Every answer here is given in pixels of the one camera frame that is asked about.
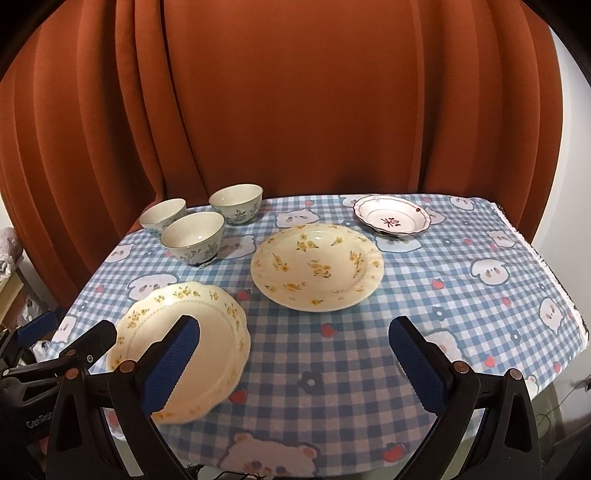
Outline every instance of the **curtain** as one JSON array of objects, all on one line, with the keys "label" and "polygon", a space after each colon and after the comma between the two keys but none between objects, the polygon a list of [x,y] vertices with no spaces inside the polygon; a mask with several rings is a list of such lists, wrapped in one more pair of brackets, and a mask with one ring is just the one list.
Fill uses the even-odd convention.
[{"label": "curtain", "polygon": [[480,196],[531,239],[561,101],[519,0],[67,0],[0,83],[0,191],[64,306],[148,205],[234,183]]}]

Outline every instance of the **blue and white checkered tablecloth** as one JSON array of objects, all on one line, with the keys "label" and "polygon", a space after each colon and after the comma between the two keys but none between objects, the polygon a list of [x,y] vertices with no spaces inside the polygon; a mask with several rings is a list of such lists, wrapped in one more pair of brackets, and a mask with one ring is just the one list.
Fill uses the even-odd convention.
[{"label": "blue and white checkered tablecloth", "polygon": [[[135,300],[167,283],[196,280],[225,289],[244,308],[252,338],[240,384],[203,419],[161,426],[161,432],[185,461],[293,476],[392,465],[408,459],[424,438],[434,416],[390,350],[394,317],[407,315],[452,361],[462,358],[493,374],[520,369],[532,396],[586,347],[579,312],[494,204],[404,195],[428,208],[431,228],[388,239],[354,220],[351,205],[361,196],[265,200],[253,222],[226,228],[218,259],[202,268],[169,256],[146,232],[132,233],[72,305],[68,321],[75,323],[66,341],[102,319],[117,322]],[[354,307],[297,312],[253,284],[255,245],[279,231],[278,224],[316,220],[363,232],[383,253],[381,286]],[[49,356],[65,345],[52,343]],[[103,357],[94,371],[104,370]]]}]

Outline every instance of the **plate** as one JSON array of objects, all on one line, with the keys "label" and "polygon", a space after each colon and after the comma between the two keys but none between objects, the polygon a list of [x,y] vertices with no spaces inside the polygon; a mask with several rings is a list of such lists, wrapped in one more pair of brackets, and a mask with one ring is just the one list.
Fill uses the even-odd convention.
[{"label": "plate", "polygon": [[246,314],[221,288],[186,282],[154,290],[136,302],[117,324],[117,343],[107,369],[139,360],[162,340],[181,315],[199,322],[200,339],[166,405],[152,414],[156,423],[186,423],[203,417],[236,388],[251,348]]},{"label": "plate", "polygon": [[255,285],[279,305],[332,312],[358,304],[384,276],[382,254],[367,237],[325,223],[283,230],[252,256]]},{"label": "plate", "polygon": [[392,195],[369,195],[353,205],[355,216],[374,230],[398,235],[424,232],[431,217],[416,203]]}]

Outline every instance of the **cable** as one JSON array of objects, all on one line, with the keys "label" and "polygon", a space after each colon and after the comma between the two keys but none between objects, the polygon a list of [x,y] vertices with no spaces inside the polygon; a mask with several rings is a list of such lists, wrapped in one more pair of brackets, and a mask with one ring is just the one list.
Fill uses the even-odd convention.
[{"label": "cable", "polygon": [[560,401],[560,403],[559,403],[558,405],[556,405],[556,406],[555,406],[555,407],[554,407],[552,410],[550,410],[550,411],[547,411],[546,413],[538,413],[538,414],[535,416],[535,418],[536,418],[536,419],[537,419],[538,417],[542,417],[542,420],[540,420],[540,422],[539,422],[539,423],[537,423],[537,424],[535,425],[535,426],[536,426],[536,428],[539,428],[539,427],[540,427],[540,425],[542,425],[542,422],[544,421],[544,419],[548,420],[548,430],[546,430],[546,431],[544,432],[544,434],[543,434],[543,435],[540,437],[540,439],[542,439],[542,438],[544,438],[546,435],[548,435],[548,433],[550,432],[550,429],[552,428],[552,419],[550,418],[550,416],[549,416],[549,415],[550,415],[550,414],[551,414],[551,413],[552,413],[554,410],[558,410],[558,409],[559,409],[559,408],[562,406],[562,404],[563,404],[563,403],[566,401],[566,399],[567,399],[567,398],[570,396],[570,394],[571,394],[572,392],[574,392],[574,391],[575,391],[577,388],[579,388],[581,385],[584,385],[584,384],[586,384],[586,383],[588,382],[588,380],[589,380],[589,379],[591,379],[591,375],[590,375],[590,376],[588,376],[587,378],[585,378],[585,380],[581,380],[579,383],[577,383],[577,384],[576,384],[576,385],[573,387],[573,389],[572,389],[570,392],[568,392],[568,393],[566,394],[566,396],[565,396],[565,397],[564,397],[564,398],[563,398],[563,399]]}]

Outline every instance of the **dish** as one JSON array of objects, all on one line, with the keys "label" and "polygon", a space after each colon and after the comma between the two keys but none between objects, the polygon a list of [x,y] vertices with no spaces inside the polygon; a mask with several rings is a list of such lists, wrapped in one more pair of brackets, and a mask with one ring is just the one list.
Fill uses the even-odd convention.
[{"label": "dish", "polygon": [[392,195],[368,195],[353,205],[355,216],[382,233],[413,235],[431,225],[431,217],[416,203]]},{"label": "dish", "polygon": [[269,237],[252,256],[251,273],[258,289],[279,305],[332,312],[369,297],[384,276],[384,260],[360,233],[312,223]]},{"label": "dish", "polygon": [[209,197],[209,204],[229,223],[241,225],[256,215],[261,199],[262,187],[243,183],[218,190]]},{"label": "dish", "polygon": [[234,391],[250,352],[241,306],[219,287],[186,282],[154,290],[129,309],[117,324],[117,343],[107,353],[107,369],[138,360],[184,314],[199,322],[199,345],[165,407],[152,414],[156,423],[203,417]]},{"label": "dish", "polygon": [[170,199],[151,206],[139,216],[138,222],[152,236],[160,238],[175,220],[187,215],[187,202]]},{"label": "dish", "polygon": [[173,222],[160,237],[160,243],[174,258],[188,265],[199,265],[217,255],[225,221],[216,212],[191,213]]}]

